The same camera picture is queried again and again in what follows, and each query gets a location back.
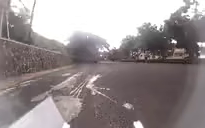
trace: sky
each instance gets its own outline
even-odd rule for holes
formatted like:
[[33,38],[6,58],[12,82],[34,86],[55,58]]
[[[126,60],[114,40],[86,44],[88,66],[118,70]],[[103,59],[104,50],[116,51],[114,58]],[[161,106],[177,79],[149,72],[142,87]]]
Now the sky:
[[[31,9],[33,0],[22,0]],[[205,0],[200,0],[205,9]],[[183,0],[37,0],[33,29],[64,44],[74,31],[90,32],[118,48],[144,22],[163,24]]]

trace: road marking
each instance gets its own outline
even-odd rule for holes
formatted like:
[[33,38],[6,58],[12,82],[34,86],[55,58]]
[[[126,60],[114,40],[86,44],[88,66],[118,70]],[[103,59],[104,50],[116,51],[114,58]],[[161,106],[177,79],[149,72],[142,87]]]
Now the road marking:
[[142,123],[138,120],[138,121],[134,121],[133,125],[135,128],[144,128]]
[[72,88],[74,86],[74,84],[77,82],[77,78],[80,75],[82,75],[82,72],[79,72],[79,73],[76,73],[76,74],[70,76],[65,81],[61,82],[60,84],[53,86],[50,90],[33,97],[31,99],[31,102],[37,102],[37,101],[44,100],[47,96],[51,95],[52,91],[57,91],[57,90],[60,90],[60,89],[66,88],[66,87]]
[[63,77],[70,76],[70,75],[71,75],[71,73],[62,74]]
[[130,103],[124,103],[122,106],[125,107],[128,110],[134,110],[133,105],[130,104]]
[[110,98],[109,96],[105,95],[104,93],[98,91],[98,90],[97,90],[98,88],[94,86],[94,82],[95,82],[97,79],[99,79],[100,77],[101,77],[100,74],[92,76],[91,79],[89,80],[89,82],[87,83],[86,88],[88,88],[88,89],[91,90],[91,94],[92,94],[92,95],[99,94],[99,95],[101,95],[101,96],[103,96],[103,97],[109,99],[110,101],[112,101],[112,102],[114,102],[114,103],[117,103],[117,101],[113,100],[112,98]]
[[83,74],[83,72],[79,72],[79,73],[76,73],[76,74],[72,75],[67,80],[63,81],[62,83],[60,83],[56,86],[54,86],[52,88],[52,90],[60,90],[60,89],[65,88],[65,87],[72,88],[74,86],[74,84],[77,82],[77,77],[81,76],[82,74]]

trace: road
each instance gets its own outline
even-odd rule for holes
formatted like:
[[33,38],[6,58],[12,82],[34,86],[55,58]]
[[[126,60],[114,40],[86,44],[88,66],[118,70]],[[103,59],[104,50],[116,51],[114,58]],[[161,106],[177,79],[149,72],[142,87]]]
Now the road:
[[71,128],[133,128],[137,120],[144,128],[205,126],[205,65],[114,62],[53,72],[0,92],[0,128],[48,95],[81,100]]

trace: tree canopy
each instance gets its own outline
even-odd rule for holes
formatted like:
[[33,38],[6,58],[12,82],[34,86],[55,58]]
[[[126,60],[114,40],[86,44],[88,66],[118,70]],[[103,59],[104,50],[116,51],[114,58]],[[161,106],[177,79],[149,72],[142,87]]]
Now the tree canopy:
[[125,53],[136,49],[149,50],[152,53],[161,51],[163,55],[177,42],[177,48],[185,48],[192,57],[198,55],[198,42],[205,42],[205,12],[199,11],[196,0],[183,0],[184,6],[173,12],[163,26],[144,23],[138,27],[137,36],[123,39],[120,49]]
[[74,32],[67,45],[69,52],[75,59],[91,61],[99,56],[100,49],[109,49],[105,39],[86,32]]

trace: retaining wall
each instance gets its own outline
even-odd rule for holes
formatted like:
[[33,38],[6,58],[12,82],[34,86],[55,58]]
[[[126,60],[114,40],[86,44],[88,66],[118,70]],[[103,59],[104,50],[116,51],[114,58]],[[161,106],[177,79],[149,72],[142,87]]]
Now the retaining wall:
[[68,55],[0,38],[0,78],[68,65]]

